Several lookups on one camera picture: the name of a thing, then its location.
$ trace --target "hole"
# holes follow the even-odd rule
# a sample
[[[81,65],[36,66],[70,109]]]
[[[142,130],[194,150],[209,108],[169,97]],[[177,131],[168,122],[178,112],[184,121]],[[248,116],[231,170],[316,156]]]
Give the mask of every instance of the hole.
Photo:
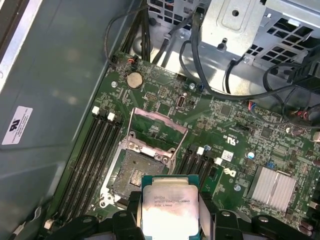
[[[273,52],[273,51],[269,51],[269,52],[267,52],[267,55],[270,56],[270,57],[275,57],[275,56],[277,56],[278,54],[275,53],[275,52]]]
[[[261,59],[266,60],[266,61],[270,61],[270,60],[271,60],[271,57],[263,56],[263,57],[261,57]]]
[[[272,49],[272,51],[277,52],[277,53],[282,53],[284,51],[284,49],[282,47],[275,46]]]
[[[152,7],[152,6],[149,7],[149,11],[150,11],[150,12],[157,13],[157,14],[160,14],[160,13],[161,13],[160,9],[155,8],[155,7]]]
[[[187,29],[188,31],[191,29],[191,25],[190,24],[188,24],[187,26],[184,26],[183,27],[184,29]]]
[[[174,6],[173,6],[173,5],[170,5],[170,4],[165,4],[165,5],[164,5],[164,8],[167,9],[167,10],[169,10],[169,11],[171,11],[171,12],[173,12],[173,10],[174,10]]]
[[[279,29],[286,30],[288,32],[293,32],[297,28],[296,26],[288,23],[288,20],[284,18],[280,18],[279,21],[277,21],[274,26]]]
[[[228,235],[228,234],[227,234],[227,235],[224,236],[224,238],[225,238],[225,239],[232,240],[232,239],[234,239],[234,236],[231,236],[231,235]]]
[[[279,56],[276,57],[276,59],[284,62],[284,61],[287,60],[288,58],[287,58],[286,56],[279,55]]]
[[[288,46],[292,46],[292,43],[287,42],[287,41],[283,41],[282,43],[285,44],[285,45],[288,45]]]
[[[297,46],[297,45],[292,46],[292,47],[295,48],[295,49],[298,49],[298,50],[303,50],[304,49],[303,47],[300,47],[300,46]]]
[[[190,8],[187,8],[187,7],[184,7],[184,8],[183,8],[183,12],[184,12],[185,14],[188,14],[188,15],[189,15],[189,14],[191,13],[191,11],[192,11],[192,10],[191,10]]]
[[[276,31],[276,29],[272,27],[267,31],[267,33],[268,34],[273,34],[275,31]]]
[[[280,63],[281,63],[280,61],[275,60],[275,59],[273,59],[271,62],[272,62],[273,64],[280,64]]]
[[[182,22],[182,19],[183,19],[183,18],[182,18],[182,16],[180,16],[180,15],[178,15],[178,14],[175,14],[175,15],[174,15],[174,19]]]
[[[285,51],[284,53],[282,53],[283,55],[286,55],[287,57],[289,58],[292,58],[294,57],[295,55],[297,55],[296,53],[294,52],[291,52],[291,51]]]
[[[166,16],[168,16],[168,17],[170,17],[170,18],[173,17],[173,13],[170,12],[170,11],[164,11],[164,15],[166,15]]]
[[[234,17],[238,17],[238,16],[239,16],[239,11],[238,11],[238,10],[233,10],[233,11],[232,11],[232,15],[233,15]]]
[[[292,36],[292,35],[291,35],[291,36],[288,36],[288,37],[286,38],[287,41],[292,42],[292,43],[296,43],[296,42],[298,42],[300,39],[301,39],[301,38],[296,37],[296,36]]]
[[[156,6],[159,6],[159,7],[161,7],[161,8],[164,7],[163,2],[162,2],[162,1],[159,1],[159,0],[151,0],[150,3],[151,3],[151,4],[154,4],[154,5],[156,5]]]
[[[168,18],[168,17],[164,17],[164,21],[167,22],[167,23],[170,23],[172,24],[172,19],[171,18]]]
[[[307,26],[302,26],[297,31],[295,31],[294,34],[299,35],[301,37],[304,37],[305,35],[311,33],[312,31],[313,31],[313,29],[311,29]]]
[[[278,38],[284,39],[286,36],[288,36],[288,33],[284,31],[277,31],[274,35]]]

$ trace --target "microchip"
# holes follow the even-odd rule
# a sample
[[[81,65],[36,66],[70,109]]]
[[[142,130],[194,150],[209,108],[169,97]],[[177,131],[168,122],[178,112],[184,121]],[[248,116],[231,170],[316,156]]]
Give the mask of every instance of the microchip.
[[[306,154],[305,154],[307,157],[312,157],[314,155],[314,152],[311,151],[310,149],[308,151],[306,151]]]
[[[122,198],[129,199],[131,192],[140,191],[142,176],[161,175],[164,168],[165,165],[160,161],[126,150],[121,169],[113,184],[113,191]]]
[[[229,117],[230,113],[231,113],[232,108],[228,105],[223,105],[221,108],[220,113],[222,115],[225,115],[226,117]]]
[[[205,125],[202,122],[198,122],[196,125],[199,129],[204,129]]]
[[[178,81],[185,82],[185,81],[187,80],[187,77],[185,77],[185,76],[183,76],[183,75],[181,75],[181,74],[178,74],[178,75],[176,76],[176,79],[177,79]]]
[[[286,214],[285,214],[285,218],[286,218],[287,220],[291,221],[292,218],[293,218],[293,216],[292,216],[291,214],[289,214],[289,213],[286,213]]]
[[[272,129],[264,127],[261,132],[261,137],[265,139],[269,139],[271,137],[271,134],[272,134]]]

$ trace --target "cable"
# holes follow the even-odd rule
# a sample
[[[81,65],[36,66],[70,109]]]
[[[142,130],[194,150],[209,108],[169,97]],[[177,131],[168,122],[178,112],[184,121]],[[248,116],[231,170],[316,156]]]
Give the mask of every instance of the cable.
[[[287,115],[286,115],[286,106],[289,102],[289,99],[292,97],[292,95],[296,92],[298,88],[294,88],[289,94],[288,96],[285,98],[284,100],[284,104],[282,107],[282,116],[284,117],[285,120],[287,120],[289,123],[298,126],[300,128],[308,128],[308,129],[320,129],[320,125],[316,125],[316,126],[311,126],[311,125],[303,125],[301,123],[295,122],[292,119],[290,119]]]
[[[168,33],[168,35],[170,35],[170,37],[173,35],[173,33],[179,29],[182,29],[184,26],[186,26],[188,23],[191,22],[192,20],[192,14],[190,14],[185,20],[183,20],[182,22],[180,22],[178,25],[175,25]],[[169,39],[165,38],[162,42],[162,45],[159,49],[159,52],[155,55],[152,63],[153,64],[158,64],[159,60],[161,59],[162,55],[164,54],[164,52],[166,51],[167,46],[169,45]]]
[[[126,12],[126,13],[122,13],[118,16],[115,16],[111,19],[111,21],[108,23],[108,26],[106,27],[106,31],[105,31],[105,35],[104,35],[104,55],[107,59],[107,61],[109,62],[110,65],[114,66],[114,67],[119,67],[119,66],[122,66],[124,64],[126,64],[127,62],[123,62],[123,63],[114,63],[112,62],[111,60],[111,56],[109,55],[109,51],[108,51],[108,38],[109,38],[109,32],[110,32],[110,29],[112,27],[112,24],[114,24],[115,21],[117,21],[118,19],[121,19],[125,16],[128,16],[128,15],[131,15],[131,14],[136,14],[144,9],[148,8],[148,5],[144,5],[144,6],[141,6],[135,10],[132,10],[132,11],[129,11],[129,12]]]
[[[268,81],[268,74],[273,70],[273,69],[277,69],[279,67],[298,67],[299,64],[297,63],[290,63],[290,62],[284,62],[284,63],[279,63],[277,65],[274,65],[272,67],[270,67],[267,71],[265,71],[265,73],[263,74],[263,78],[262,78],[262,81],[263,81],[263,87],[264,89],[267,91],[267,92],[270,92],[272,91],[273,89],[271,88],[270,84],[269,84],[269,81]],[[281,106],[281,108],[283,107],[284,105],[284,101],[281,99],[280,96],[278,96],[277,94],[274,94],[272,95],[275,100],[277,100]]]
[[[225,84],[225,91],[228,94],[231,94],[230,91],[230,86],[229,86],[229,77],[230,74],[232,72],[232,69],[234,69],[235,66],[237,66],[239,63],[241,63],[245,58],[245,55],[243,55],[242,57],[240,57],[240,59],[238,61],[236,60],[231,60],[228,69],[225,72],[225,80],[224,80],[224,84]]]
[[[187,75],[187,78],[197,79],[195,76],[193,76],[191,74],[191,72],[189,72],[189,70],[187,69],[187,67],[182,59],[182,55],[184,54],[184,51],[186,49],[187,44],[191,44],[191,41],[190,40],[184,41],[181,45],[180,52],[179,52],[179,62],[180,62],[181,68],[183,69],[184,73]]]
[[[202,81],[202,84],[205,86],[207,91],[210,94],[212,94],[214,97],[223,99],[223,100],[253,100],[253,99],[265,98],[273,94],[278,94],[278,93],[295,88],[294,85],[289,85],[289,86],[278,88],[270,92],[264,92],[264,93],[254,94],[254,95],[227,95],[227,94],[219,93],[213,90],[207,81],[207,78],[205,76],[204,70],[201,65],[200,57],[199,57],[198,40],[199,40],[200,23],[201,23],[201,16],[199,13],[196,13],[194,15],[192,28],[191,28],[191,49],[192,49],[192,55],[193,55],[193,62],[195,65],[195,69],[200,77],[200,80]]]

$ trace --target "white printed marking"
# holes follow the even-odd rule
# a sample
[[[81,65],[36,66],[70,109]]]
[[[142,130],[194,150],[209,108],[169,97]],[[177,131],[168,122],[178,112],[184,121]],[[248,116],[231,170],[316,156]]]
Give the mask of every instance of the white printed marking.
[[[18,144],[33,111],[31,107],[18,106],[3,138],[2,145]]]

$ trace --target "screw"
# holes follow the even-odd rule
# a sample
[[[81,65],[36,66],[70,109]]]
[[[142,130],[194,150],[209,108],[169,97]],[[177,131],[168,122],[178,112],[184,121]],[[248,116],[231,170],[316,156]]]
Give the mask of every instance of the screw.
[[[129,149],[134,149],[135,145],[133,144],[133,142],[130,142],[130,143],[128,144],[128,147],[129,147]]]
[[[266,218],[266,217],[264,217],[264,216],[260,216],[260,217],[259,217],[259,220],[260,220],[261,222],[263,222],[263,223],[269,222],[269,219]]]
[[[234,185],[234,190],[236,192],[240,192],[241,191],[241,186],[239,184]]]
[[[118,86],[118,83],[116,81],[111,82],[111,87],[116,88]]]
[[[164,164],[167,164],[169,162],[169,158],[163,157],[161,160]]]
[[[249,61],[250,61],[250,58],[248,58],[247,56],[245,56],[245,57],[243,58],[243,62],[244,62],[245,64],[247,64]]]
[[[231,216],[230,212],[228,212],[228,211],[223,211],[221,214],[223,216],[225,216],[225,217],[230,217]]]
[[[185,37],[186,37],[186,34],[185,34],[184,31],[182,31],[182,32],[180,33],[180,38],[181,38],[181,39],[185,39]]]
[[[189,84],[189,89],[194,90],[196,88],[196,85],[192,82]]]

